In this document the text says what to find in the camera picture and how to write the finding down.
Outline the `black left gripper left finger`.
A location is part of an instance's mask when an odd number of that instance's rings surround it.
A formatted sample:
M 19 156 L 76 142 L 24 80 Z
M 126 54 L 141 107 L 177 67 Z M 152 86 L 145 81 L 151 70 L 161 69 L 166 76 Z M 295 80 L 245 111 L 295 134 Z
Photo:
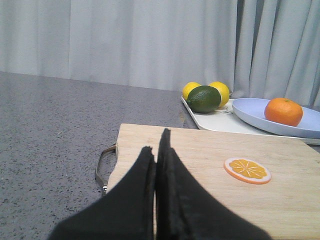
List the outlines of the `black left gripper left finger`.
M 156 163 L 145 146 L 104 197 L 61 221 L 50 240 L 152 240 Z

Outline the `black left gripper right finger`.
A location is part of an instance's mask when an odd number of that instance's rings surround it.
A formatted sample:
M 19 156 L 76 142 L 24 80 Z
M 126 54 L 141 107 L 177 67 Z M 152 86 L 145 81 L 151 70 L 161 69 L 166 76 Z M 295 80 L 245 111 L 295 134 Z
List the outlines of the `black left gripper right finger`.
M 230 211 L 191 175 L 161 135 L 156 167 L 158 240 L 269 240 L 263 229 Z

